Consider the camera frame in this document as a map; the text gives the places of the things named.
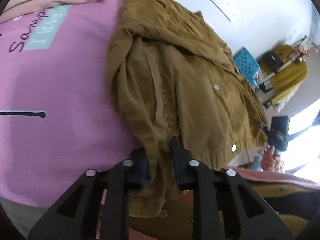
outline hanging clothes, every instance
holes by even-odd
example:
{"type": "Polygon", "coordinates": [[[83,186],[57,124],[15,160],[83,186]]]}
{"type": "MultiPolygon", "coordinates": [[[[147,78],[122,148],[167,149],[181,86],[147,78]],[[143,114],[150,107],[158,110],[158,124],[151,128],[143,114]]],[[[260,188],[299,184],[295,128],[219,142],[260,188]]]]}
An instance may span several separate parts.
{"type": "MultiPolygon", "coordinates": [[[[281,45],[274,52],[284,61],[290,60],[290,55],[294,48],[289,45],[281,45]]],[[[260,61],[261,69],[267,74],[273,71],[267,66],[264,60],[260,61]]],[[[305,61],[293,62],[284,70],[271,78],[274,87],[275,96],[270,100],[272,105],[280,103],[287,95],[296,90],[308,77],[308,67],[305,61]]]]}
{"type": "Polygon", "coordinates": [[[126,0],[110,44],[107,81],[116,110],[146,149],[150,185],[130,196],[130,215],[156,217],[178,196],[169,140],[221,169],[244,148],[265,146],[264,110],[231,50],[173,0],[126,0]]]}

